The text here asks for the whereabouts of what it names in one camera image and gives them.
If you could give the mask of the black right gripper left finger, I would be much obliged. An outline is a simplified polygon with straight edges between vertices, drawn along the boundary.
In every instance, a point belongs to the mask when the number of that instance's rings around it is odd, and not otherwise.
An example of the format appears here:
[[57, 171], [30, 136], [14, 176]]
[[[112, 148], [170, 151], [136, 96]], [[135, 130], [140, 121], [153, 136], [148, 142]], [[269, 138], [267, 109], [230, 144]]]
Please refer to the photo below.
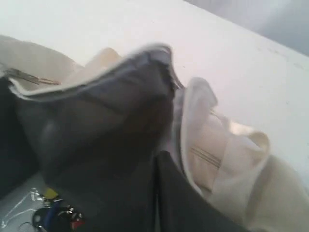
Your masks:
[[155, 161], [152, 154], [109, 160], [100, 174], [98, 212], [81, 232], [153, 232]]

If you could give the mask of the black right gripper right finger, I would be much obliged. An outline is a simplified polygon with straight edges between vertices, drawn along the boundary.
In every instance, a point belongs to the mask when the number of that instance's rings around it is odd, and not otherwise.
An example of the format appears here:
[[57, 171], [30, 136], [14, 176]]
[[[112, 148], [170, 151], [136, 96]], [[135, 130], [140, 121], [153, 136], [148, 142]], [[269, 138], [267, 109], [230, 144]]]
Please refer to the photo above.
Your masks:
[[162, 232], [245, 232], [207, 203], [178, 170], [171, 155], [156, 156], [158, 210]]

